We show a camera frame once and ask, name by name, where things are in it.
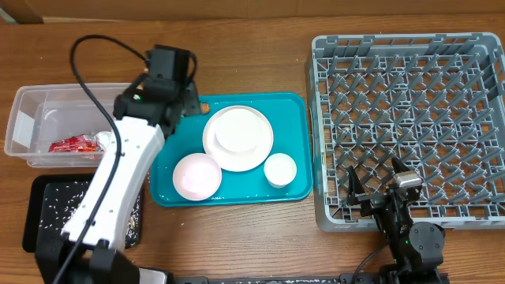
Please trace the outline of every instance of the pink bowl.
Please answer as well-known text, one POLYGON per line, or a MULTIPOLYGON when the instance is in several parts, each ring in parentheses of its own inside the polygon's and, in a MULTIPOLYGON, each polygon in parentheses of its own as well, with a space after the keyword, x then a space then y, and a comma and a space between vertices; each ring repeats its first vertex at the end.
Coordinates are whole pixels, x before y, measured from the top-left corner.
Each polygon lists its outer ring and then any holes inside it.
POLYGON ((191 154, 175 166, 173 181, 175 190, 191 201, 206 200, 221 185, 223 173, 218 163, 209 155, 191 154))

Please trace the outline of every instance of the dish rack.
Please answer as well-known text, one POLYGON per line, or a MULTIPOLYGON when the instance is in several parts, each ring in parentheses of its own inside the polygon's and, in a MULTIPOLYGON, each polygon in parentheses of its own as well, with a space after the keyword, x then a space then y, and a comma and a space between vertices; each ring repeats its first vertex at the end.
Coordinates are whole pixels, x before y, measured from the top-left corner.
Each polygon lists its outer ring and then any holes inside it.
POLYGON ((396 156, 424 179, 414 222, 505 228, 504 61, 491 33, 316 37, 307 88, 318 226, 376 230, 343 205, 346 167, 379 192, 396 156))

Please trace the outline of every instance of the black and white speckled surface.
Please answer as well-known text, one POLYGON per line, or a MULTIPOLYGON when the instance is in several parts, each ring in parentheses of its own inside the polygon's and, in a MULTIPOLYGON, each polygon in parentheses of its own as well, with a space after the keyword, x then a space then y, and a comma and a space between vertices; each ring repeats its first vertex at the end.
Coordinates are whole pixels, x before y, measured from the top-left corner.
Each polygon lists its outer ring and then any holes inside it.
MULTIPOLYGON (((79 207, 88 186, 89 181, 55 182, 46 185, 38 238, 43 238, 44 232, 61 231, 79 207)), ((126 248, 134 246, 140 240, 141 195, 142 192, 137 197, 130 216, 125 239, 126 248)))

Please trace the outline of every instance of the clear plastic bin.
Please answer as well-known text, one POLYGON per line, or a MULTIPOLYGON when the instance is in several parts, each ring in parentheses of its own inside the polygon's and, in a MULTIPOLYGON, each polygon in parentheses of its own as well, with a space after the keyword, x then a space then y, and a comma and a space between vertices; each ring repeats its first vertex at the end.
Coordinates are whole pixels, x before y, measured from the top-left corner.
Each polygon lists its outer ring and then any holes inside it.
MULTIPOLYGON (((128 83, 88 84, 112 115, 114 98, 128 83)), ((110 125, 79 84, 20 88, 7 125, 5 152, 33 167, 98 166, 102 152, 49 153, 58 140, 110 131, 110 125)))

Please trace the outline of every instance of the wood grain surface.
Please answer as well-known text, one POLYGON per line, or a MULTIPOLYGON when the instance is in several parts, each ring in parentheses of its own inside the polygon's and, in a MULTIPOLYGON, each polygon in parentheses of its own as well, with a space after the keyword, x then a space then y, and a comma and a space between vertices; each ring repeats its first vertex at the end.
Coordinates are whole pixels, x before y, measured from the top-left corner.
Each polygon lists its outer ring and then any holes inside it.
MULTIPOLYGON (((281 20, 121 22, 0 27, 0 133, 19 87, 74 83, 73 41, 86 34, 115 36, 137 50, 166 44, 196 52, 199 92, 292 91, 306 99, 305 59, 312 39, 327 34, 494 32, 505 39, 503 14, 332 17, 281 20)), ((79 69, 88 82, 130 82, 142 64, 103 41, 84 43, 79 69)), ((41 174, 86 169, 34 169, 0 155, 0 282, 41 283, 32 254, 21 248, 30 186, 41 174)), ((210 278, 339 275, 382 242, 377 233, 329 234, 314 219, 312 194, 301 202, 167 209, 145 191, 140 244, 127 252, 135 264, 210 278)), ((452 283, 504 283, 503 231, 451 231, 441 271, 452 283)), ((392 261, 379 254, 366 271, 392 261)))

